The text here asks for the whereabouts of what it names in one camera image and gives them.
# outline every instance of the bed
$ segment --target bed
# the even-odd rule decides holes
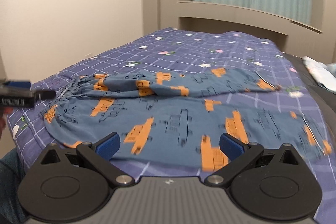
[[[300,79],[299,60],[295,66],[287,59],[290,55],[281,53],[276,45],[240,32],[209,34],[167,28],[141,37],[134,42],[115,48],[93,58],[83,60],[55,75],[33,85],[33,88],[59,90],[74,75],[93,73],[130,73],[138,69],[157,72],[163,69],[179,72],[205,72],[209,68],[224,66],[257,70],[274,79],[283,88],[276,93],[244,93],[216,96],[230,104],[243,104],[256,108],[277,111],[302,111],[314,118],[325,138],[333,143],[332,133],[335,112],[312,88],[308,90]],[[8,125],[17,144],[17,150],[25,170],[33,164],[43,148],[56,142],[44,128],[40,111],[47,101],[38,102],[35,109],[17,109],[8,117]],[[154,162],[111,160],[114,165],[134,178],[144,176],[194,176],[204,179],[208,174],[200,169],[183,166],[163,166]],[[317,162],[307,161],[323,190],[323,200],[316,213],[319,223],[331,224],[336,218],[336,170],[335,154],[332,153]]]

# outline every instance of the blue denim pants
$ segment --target blue denim pants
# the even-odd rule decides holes
[[[16,149],[11,150],[0,160],[0,223],[8,221],[19,224],[26,218],[16,194],[24,175]]]

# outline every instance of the gray plastic body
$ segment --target gray plastic body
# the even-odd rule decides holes
[[[26,224],[43,222],[28,219]],[[131,187],[115,190],[97,213],[76,224],[266,224],[237,208],[221,188],[198,177],[142,177]],[[316,224],[312,219],[290,222]]]

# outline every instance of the person's leg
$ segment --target person's leg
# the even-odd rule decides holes
[[[26,218],[17,197],[17,189],[24,175],[16,149],[0,160],[0,214],[12,224],[22,223]]]

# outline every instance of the folded clothing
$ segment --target folded clothing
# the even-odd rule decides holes
[[[272,113],[199,98],[249,90],[275,87],[255,72],[240,69],[91,75],[75,78],[41,113],[48,132],[68,147],[117,132],[122,143],[116,159],[202,167],[207,172],[228,163],[219,149],[222,133],[266,148],[291,143],[309,159],[331,152],[315,121],[300,113]]]
[[[303,58],[303,62],[319,86],[336,93],[336,78],[331,73],[334,72],[334,64],[326,66],[325,64],[317,62],[307,56]]]

